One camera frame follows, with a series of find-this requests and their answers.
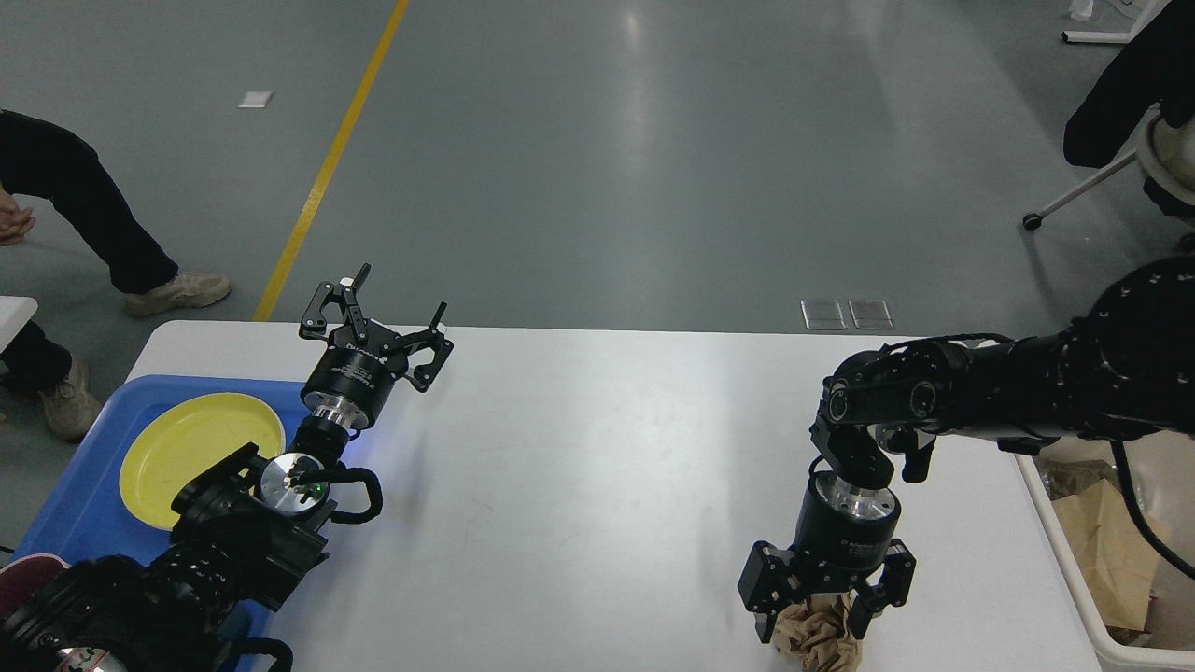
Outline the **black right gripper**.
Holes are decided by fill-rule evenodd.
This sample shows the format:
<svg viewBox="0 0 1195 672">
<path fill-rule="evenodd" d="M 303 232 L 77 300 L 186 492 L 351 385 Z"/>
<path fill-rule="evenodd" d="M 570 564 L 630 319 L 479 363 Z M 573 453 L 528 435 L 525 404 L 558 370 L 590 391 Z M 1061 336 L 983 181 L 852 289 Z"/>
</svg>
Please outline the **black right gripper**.
<svg viewBox="0 0 1195 672">
<path fill-rule="evenodd" d="M 810 595 L 854 593 L 846 628 L 866 637 L 885 607 L 908 600 L 917 561 L 895 536 L 902 506 L 891 490 L 850 485 L 832 471 L 807 481 L 793 543 L 756 540 L 739 578 L 762 644 L 772 642 L 783 609 Z"/>
</svg>

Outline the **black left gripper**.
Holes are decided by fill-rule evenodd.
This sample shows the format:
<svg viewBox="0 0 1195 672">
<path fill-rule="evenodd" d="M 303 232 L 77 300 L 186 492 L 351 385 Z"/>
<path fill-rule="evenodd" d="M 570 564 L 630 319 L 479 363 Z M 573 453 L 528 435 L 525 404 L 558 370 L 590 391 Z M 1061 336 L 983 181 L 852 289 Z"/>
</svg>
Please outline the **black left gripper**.
<svg viewBox="0 0 1195 672">
<path fill-rule="evenodd" d="M 405 380 L 419 393 L 428 392 L 454 349 L 443 330 L 448 308 L 445 301 L 418 331 L 394 332 L 384 324 L 367 322 L 358 306 L 358 291 L 370 270 L 370 263 L 363 263 L 354 276 L 337 285 L 317 285 L 299 320 L 300 340 L 327 342 L 304 383 L 304 407 L 347 430 L 376 424 L 397 380 Z M 341 311 L 341 322 L 327 319 L 329 306 Z"/>
</svg>

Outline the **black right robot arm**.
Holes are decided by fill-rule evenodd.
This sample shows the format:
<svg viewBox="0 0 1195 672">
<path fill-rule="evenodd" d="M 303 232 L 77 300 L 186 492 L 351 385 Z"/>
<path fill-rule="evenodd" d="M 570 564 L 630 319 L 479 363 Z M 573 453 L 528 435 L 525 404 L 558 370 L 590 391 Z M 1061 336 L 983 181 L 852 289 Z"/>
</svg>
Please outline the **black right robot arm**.
<svg viewBox="0 0 1195 672">
<path fill-rule="evenodd" d="M 915 558 L 893 534 L 902 507 L 891 456 L 902 456 L 905 482 L 921 483 L 940 435 L 1017 456 L 1064 436 L 1105 440 L 1128 500 L 1124 442 L 1194 427 L 1191 276 L 1191 256 L 1152 262 L 1054 335 L 960 332 L 845 358 L 825 378 L 811 421 L 825 469 L 810 464 L 793 544 L 756 540 L 739 578 L 760 641 L 811 595 L 854 595 L 846 627 L 858 639 L 906 603 Z"/>
</svg>

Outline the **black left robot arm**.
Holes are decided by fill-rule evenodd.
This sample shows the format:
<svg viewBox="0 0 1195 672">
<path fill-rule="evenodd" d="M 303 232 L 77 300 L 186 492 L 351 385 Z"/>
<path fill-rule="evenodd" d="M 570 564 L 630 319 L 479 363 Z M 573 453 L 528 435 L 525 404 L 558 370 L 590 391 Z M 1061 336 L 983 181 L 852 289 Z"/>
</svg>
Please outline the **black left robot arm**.
<svg viewBox="0 0 1195 672">
<path fill-rule="evenodd" d="M 370 275 L 317 286 L 299 324 L 325 350 L 304 383 L 308 414 L 281 456 L 255 442 L 223 456 L 176 494 L 170 544 L 148 566 L 109 554 L 51 572 L 4 609 L 7 671 L 217 671 L 244 656 L 293 668 L 282 639 L 231 637 L 243 601 L 277 611 L 327 558 L 325 524 L 362 525 L 384 511 L 384 485 L 348 468 L 347 444 L 376 424 L 394 384 L 424 392 L 454 346 L 445 303 L 419 331 L 363 314 Z"/>
</svg>

